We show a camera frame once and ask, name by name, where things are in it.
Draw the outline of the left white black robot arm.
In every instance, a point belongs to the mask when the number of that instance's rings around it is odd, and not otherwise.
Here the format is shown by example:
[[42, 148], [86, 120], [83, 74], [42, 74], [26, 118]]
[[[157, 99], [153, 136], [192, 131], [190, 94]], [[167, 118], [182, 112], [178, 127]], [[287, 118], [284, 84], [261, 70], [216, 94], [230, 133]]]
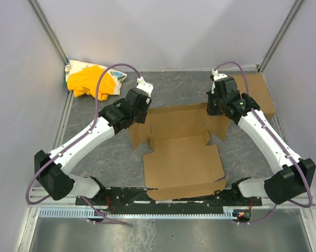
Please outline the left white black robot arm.
[[125, 98], [105, 106], [95, 120], [60, 147], [35, 154], [37, 181], [55, 200], [68, 195], [95, 198], [104, 186], [93, 177], [72, 174], [72, 169], [99, 144], [134, 123], [144, 123], [151, 104], [153, 85], [145, 83], [128, 91]]

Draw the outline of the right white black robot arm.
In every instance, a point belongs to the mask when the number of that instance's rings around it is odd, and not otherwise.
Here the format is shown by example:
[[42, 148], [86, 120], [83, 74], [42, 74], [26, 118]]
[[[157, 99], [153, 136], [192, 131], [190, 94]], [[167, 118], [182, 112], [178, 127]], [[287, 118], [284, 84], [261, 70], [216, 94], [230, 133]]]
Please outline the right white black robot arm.
[[259, 104], [248, 94], [240, 93], [235, 79], [226, 74], [211, 74], [213, 85], [207, 92], [207, 113], [234, 121], [262, 152], [273, 175], [245, 178], [237, 182], [243, 197], [265, 197], [280, 205], [303, 193], [308, 195], [306, 208], [312, 205], [310, 191], [315, 163], [303, 159], [278, 135], [266, 119]]

